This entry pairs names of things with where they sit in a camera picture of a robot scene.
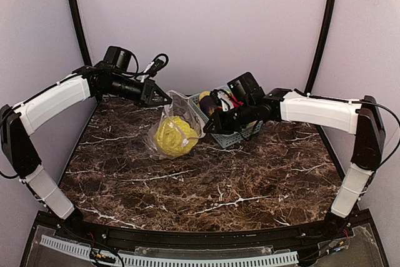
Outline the purple eggplant toy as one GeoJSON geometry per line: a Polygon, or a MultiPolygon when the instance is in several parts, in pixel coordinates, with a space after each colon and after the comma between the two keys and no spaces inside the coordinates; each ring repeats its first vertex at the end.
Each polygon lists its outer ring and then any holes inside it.
{"type": "Polygon", "coordinates": [[[200,110],[210,118],[215,110],[218,109],[218,105],[214,102],[211,96],[204,96],[199,100],[200,110]]]}

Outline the clear zip top bag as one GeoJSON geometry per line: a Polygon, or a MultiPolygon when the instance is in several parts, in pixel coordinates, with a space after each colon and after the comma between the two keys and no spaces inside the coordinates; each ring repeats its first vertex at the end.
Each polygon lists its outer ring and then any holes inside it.
{"type": "Polygon", "coordinates": [[[148,131],[147,146],[152,159],[176,159],[189,154],[205,137],[205,122],[191,106],[189,98],[170,90],[171,104],[163,107],[160,120],[148,131]]]}

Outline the napa cabbage toy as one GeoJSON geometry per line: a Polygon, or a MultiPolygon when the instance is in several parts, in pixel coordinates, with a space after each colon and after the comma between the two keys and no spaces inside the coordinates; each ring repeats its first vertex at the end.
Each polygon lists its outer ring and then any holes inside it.
{"type": "Polygon", "coordinates": [[[166,117],[153,137],[157,150],[167,158],[188,154],[198,140],[198,133],[180,116],[166,117]]]}

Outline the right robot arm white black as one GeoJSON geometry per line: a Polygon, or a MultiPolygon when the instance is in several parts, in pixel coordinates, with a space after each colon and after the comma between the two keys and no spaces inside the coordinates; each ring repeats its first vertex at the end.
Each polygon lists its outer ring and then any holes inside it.
{"type": "Polygon", "coordinates": [[[348,217],[376,171],[388,161],[383,156],[383,105],[372,96],[338,99],[283,88],[265,93],[250,72],[227,85],[238,105],[228,111],[215,109],[203,128],[205,133],[229,135],[256,121],[287,121],[326,126],[354,135],[351,164],[330,209],[331,215],[348,217]]]}

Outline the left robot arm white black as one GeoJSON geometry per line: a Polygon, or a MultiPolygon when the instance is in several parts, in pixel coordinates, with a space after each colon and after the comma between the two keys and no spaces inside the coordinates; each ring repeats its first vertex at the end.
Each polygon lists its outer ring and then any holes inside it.
{"type": "Polygon", "coordinates": [[[172,99],[154,80],[168,65],[168,55],[158,54],[144,71],[129,72],[129,63],[135,60],[131,51],[110,46],[94,66],[78,68],[29,99],[1,108],[1,149],[15,178],[63,221],[80,220],[82,213],[44,169],[31,136],[53,117],[89,98],[116,96],[144,108],[171,104],[172,99]]]}

